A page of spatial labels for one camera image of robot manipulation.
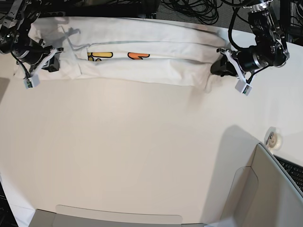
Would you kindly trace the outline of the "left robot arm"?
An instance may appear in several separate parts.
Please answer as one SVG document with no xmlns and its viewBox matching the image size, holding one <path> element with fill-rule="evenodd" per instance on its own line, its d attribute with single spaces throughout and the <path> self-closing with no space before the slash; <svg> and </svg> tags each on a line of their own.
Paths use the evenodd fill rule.
<svg viewBox="0 0 303 227">
<path fill-rule="evenodd" d="M 269 67 L 282 67 L 289 59 L 289 51 L 285 33 L 270 6 L 269 0 L 245 0 L 242 3 L 226 2 L 232 6 L 233 15 L 228 27 L 228 39 L 234 50 L 217 49 L 222 57 L 212 64 L 210 72 L 218 76 L 239 77 L 240 72 L 251 73 L 253 77 L 258 71 Z M 255 36 L 255 45 L 241 47 L 233 39 L 232 31 L 240 8 L 249 9 L 248 25 Z"/>
</svg>

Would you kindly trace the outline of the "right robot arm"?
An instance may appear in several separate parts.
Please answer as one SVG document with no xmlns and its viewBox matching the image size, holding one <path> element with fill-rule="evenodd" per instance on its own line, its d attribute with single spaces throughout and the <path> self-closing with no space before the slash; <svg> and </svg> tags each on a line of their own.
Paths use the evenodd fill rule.
<svg viewBox="0 0 303 227">
<path fill-rule="evenodd" d="M 0 2 L 0 53 L 11 54 L 25 73 L 34 73 L 53 64 L 62 51 L 46 46 L 43 39 L 29 37 L 31 25 L 45 8 L 45 0 L 2 0 Z"/>
</svg>

